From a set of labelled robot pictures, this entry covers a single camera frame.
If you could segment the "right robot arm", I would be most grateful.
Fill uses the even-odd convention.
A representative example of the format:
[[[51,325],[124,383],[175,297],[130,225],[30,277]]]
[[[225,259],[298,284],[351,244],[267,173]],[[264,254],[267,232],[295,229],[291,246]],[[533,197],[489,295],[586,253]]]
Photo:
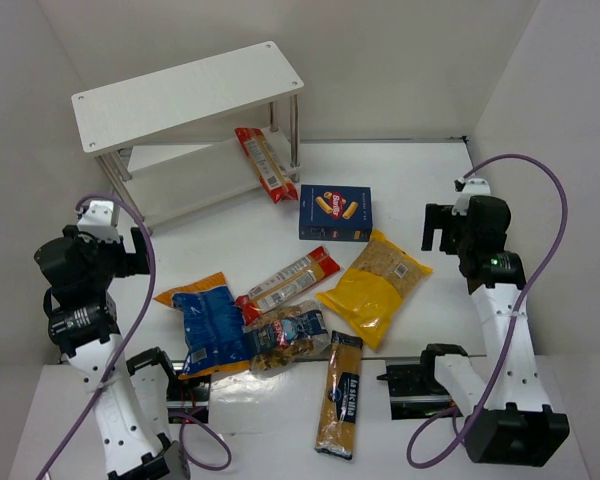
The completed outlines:
[[[463,446],[474,463],[542,467],[570,426],[539,377],[526,308],[530,283],[519,255],[505,248],[510,222],[507,203],[489,195],[426,206],[422,248],[431,250],[439,231],[440,251],[458,257],[492,373],[483,380],[458,345],[430,344],[421,360],[454,402],[447,415],[464,419],[453,447]]]

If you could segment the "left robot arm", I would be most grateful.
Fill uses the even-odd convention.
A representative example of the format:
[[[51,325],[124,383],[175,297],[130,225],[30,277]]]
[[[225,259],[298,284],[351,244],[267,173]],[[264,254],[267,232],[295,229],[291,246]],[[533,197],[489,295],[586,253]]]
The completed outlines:
[[[158,347],[126,359],[129,338],[108,289],[116,278],[155,278],[150,239],[134,227],[134,252],[113,227],[67,225],[34,259],[49,283],[43,297],[48,335],[90,396],[77,419],[93,414],[109,479],[187,479],[180,443],[168,432],[166,388],[175,372]]]

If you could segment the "blue orange pasta bag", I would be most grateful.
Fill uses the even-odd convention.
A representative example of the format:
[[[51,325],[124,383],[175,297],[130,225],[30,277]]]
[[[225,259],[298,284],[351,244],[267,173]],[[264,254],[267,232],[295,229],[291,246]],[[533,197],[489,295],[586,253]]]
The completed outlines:
[[[166,290],[154,300],[183,315],[188,353],[179,374],[181,380],[249,368],[244,319],[223,273]]]

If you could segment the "white two-tier shelf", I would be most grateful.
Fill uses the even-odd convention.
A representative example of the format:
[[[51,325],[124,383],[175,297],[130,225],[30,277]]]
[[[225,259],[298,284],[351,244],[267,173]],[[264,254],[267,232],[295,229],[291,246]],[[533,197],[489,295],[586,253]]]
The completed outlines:
[[[297,181],[303,86],[279,47],[266,41],[79,92],[71,101],[84,152],[155,229],[260,185],[235,136],[158,144],[179,128],[267,107],[262,133]]]

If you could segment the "yellow macaroni bag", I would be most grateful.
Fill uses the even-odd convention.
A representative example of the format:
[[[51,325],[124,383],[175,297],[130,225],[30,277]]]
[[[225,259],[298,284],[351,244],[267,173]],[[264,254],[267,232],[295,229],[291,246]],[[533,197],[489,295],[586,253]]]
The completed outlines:
[[[317,300],[344,319],[371,349],[378,349],[404,300],[433,269],[374,230],[336,286]]]

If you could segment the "blue Barilla rigatoni box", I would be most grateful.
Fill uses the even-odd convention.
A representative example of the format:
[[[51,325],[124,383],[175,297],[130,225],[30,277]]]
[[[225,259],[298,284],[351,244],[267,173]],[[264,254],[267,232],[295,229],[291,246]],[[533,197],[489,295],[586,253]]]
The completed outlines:
[[[368,242],[373,231],[371,188],[303,184],[300,240]]]

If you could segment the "red clear spaghetti bag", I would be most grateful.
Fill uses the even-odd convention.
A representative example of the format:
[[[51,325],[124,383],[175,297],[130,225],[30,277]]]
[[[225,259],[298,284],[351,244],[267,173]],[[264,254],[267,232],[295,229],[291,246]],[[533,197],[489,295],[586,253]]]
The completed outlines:
[[[320,246],[236,299],[244,323],[256,319],[297,297],[341,270],[328,250]]]

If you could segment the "clear blue fusilli bag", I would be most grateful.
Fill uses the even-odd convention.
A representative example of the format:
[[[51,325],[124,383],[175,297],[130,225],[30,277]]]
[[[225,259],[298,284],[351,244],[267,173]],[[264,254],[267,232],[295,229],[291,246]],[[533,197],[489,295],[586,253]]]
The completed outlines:
[[[321,306],[314,300],[276,308],[244,329],[250,370],[277,370],[330,345]]]

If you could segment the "La Sicilia spaghetti bag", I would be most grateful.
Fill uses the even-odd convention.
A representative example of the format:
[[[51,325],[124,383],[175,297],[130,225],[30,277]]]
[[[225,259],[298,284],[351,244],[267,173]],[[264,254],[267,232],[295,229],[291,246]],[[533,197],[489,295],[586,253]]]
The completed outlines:
[[[351,461],[359,403],[363,341],[334,330],[314,450]]]

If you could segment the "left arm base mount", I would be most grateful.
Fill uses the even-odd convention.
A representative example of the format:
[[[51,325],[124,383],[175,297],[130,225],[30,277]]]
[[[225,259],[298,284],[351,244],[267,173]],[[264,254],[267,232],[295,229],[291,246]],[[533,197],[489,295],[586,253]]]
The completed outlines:
[[[202,376],[172,383],[166,390],[166,407],[171,424],[182,423],[184,420],[176,417],[176,413],[193,416],[200,422],[209,421],[209,399],[211,391],[211,376]]]

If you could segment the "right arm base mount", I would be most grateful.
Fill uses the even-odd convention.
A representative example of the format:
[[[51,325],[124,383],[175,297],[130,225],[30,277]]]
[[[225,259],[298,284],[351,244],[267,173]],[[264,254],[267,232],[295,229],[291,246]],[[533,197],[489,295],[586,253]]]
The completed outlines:
[[[448,392],[436,382],[431,383],[419,363],[387,363],[376,380],[388,390],[394,421],[427,419],[454,406]]]

